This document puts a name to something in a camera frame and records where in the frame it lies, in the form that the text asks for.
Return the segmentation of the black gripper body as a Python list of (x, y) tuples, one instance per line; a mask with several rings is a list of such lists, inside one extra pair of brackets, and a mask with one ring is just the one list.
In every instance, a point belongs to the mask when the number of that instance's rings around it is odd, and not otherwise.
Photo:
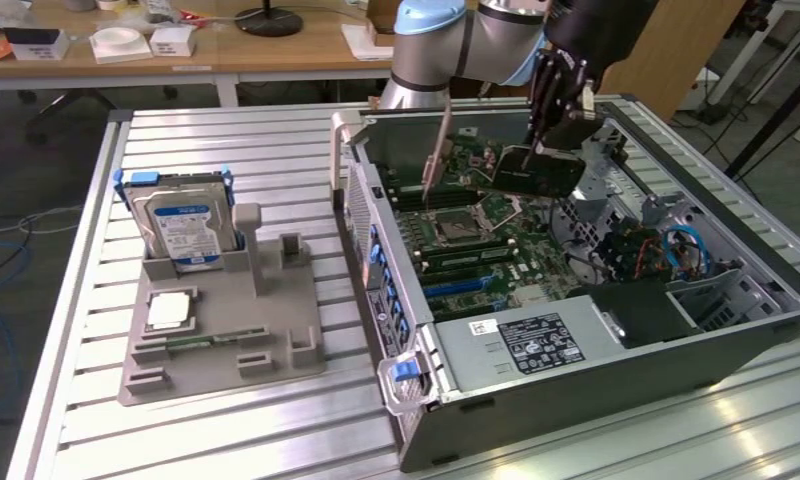
[(657, 6), (655, 0), (552, 1), (547, 39), (601, 78), (630, 56)]

